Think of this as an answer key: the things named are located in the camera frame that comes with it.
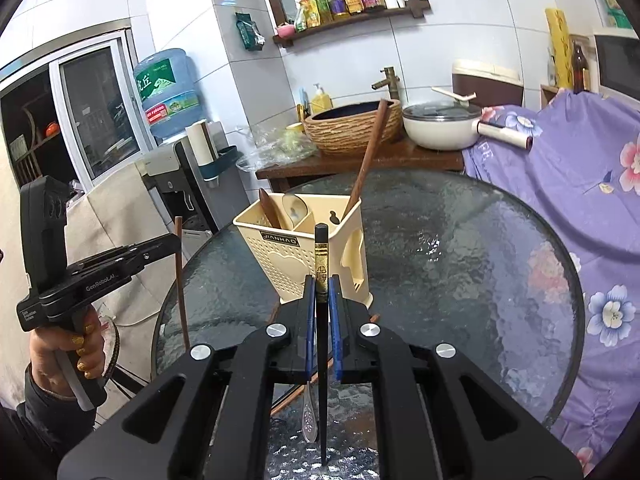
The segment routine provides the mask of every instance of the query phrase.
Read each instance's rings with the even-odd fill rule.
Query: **silver screw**
[[[267,327],[267,334],[270,337],[280,337],[287,333],[287,327],[282,323],[273,323]]]
[[[456,354],[456,349],[449,343],[440,343],[438,346],[436,346],[436,354],[444,359],[449,359]]]
[[[196,345],[191,349],[191,357],[196,361],[202,361],[211,355],[211,348],[207,345]]]
[[[365,323],[360,327],[360,333],[364,337],[375,337],[380,333],[380,327],[375,323]]]

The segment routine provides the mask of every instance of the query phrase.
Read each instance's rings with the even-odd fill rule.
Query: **microwave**
[[[630,28],[594,30],[591,46],[596,51],[593,91],[615,97],[640,110],[640,40]]]

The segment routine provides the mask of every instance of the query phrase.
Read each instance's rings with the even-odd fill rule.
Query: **faucet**
[[[399,101],[400,92],[398,91],[398,83],[400,78],[396,75],[396,71],[392,66],[385,66],[380,72],[384,72],[386,77],[382,81],[373,83],[371,88],[380,90],[383,86],[389,86],[389,97]]]

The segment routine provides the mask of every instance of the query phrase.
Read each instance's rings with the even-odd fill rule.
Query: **soap dispenser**
[[[311,113],[317,114],[320,112],[331,110],[331,108],[333,108],[334,106],[331,104],[331,98],[329,97],[329,94],[326,94],[324,90],[322,90],[320,83],[314,83],[314,86],[317,88],[317,90],[316,95],[314,95],[314,98],[311,99],[311,102],[309,103],[309,105],[311,106]]]

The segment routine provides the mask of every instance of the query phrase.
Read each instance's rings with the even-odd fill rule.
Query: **purple floral cloth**
[[[541,112],[505,106],[483,118],[534,136],[532,150],[480,139],[466,173],[540,213],[570,251],[584,291],[578,377],[552,432],[598,463],[640,402],[640,113],[614,99],[562,91]],[[558,293],[554,263],[533,255],[530,280]]]

